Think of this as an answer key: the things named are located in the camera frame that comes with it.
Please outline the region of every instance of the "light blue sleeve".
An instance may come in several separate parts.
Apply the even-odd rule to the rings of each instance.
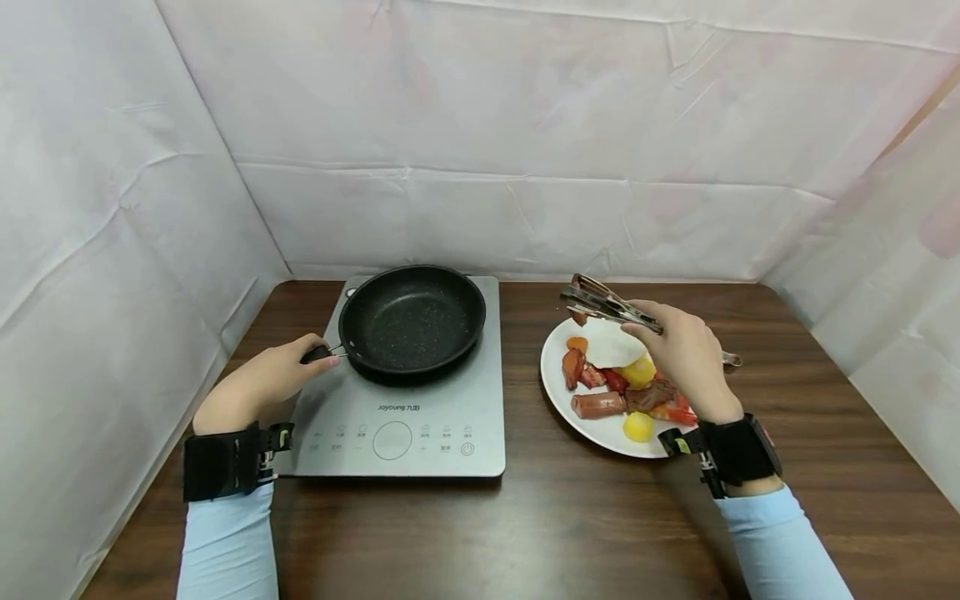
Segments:
[[[250,495],[191,502],[180,561],[178,600],[276,600],[270,531],[274,484]]]
[[[754,600],[852,600],[789,488],[716,503]]]

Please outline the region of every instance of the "wooden table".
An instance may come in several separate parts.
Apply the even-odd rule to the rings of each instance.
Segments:
[[[960,517],[767,288],[621,285],[699,314],[743,356],[731,375],[777,444],[784,477],[858,598],[955,598]],[[341,284],[290,282],[227,372],[323,333]],[[743,597],[696,465],[644,462],[581,438],[551,408],[540,347],[566,314],[556,284],[501,292],[502,481],[281,479],[274,539],[285,598],[531,600]],[[175,452],[85,598],[172,598],[185,510]]]

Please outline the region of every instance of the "hand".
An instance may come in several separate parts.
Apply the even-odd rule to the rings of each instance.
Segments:
[[[254,356],[210,391],[193,418],[194,433],[200,436],[247,428],[262,408],[291,397],[307,381],[340,364],[336,356],[300,363],[304,354],[325,344],[322,337],[309,333]]]
[[[650,300],[630,304],[659,321],[663,335],[639,324],[621,328],[643,342],[657,369],[690,400],[697,417],[717,424],[743,419],[743,406],[723,373],[720,342],[703,319]]]

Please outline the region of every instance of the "white backdrop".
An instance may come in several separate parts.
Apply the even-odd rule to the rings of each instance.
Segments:
[[[288,276],[156,6],[0,5],[0,596],[106,554]]]
[[[296,276],[751,280],[956,63],[954,0],[157,0]]]
[[[956,503],[956,109],[858,178],[958,56],[953,0],[4,5],[4,597],[76,589],[291,270],[757,280],[804,240],[765,280]]]
[[[769,277],[960,510],[960,87]]]

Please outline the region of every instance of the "fried egg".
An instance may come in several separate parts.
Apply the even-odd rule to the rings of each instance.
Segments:
[[[588,342],[587,360],[597,369],[626,367],[647,351],[642,342],[612,321],[587,319],[581,331]]]

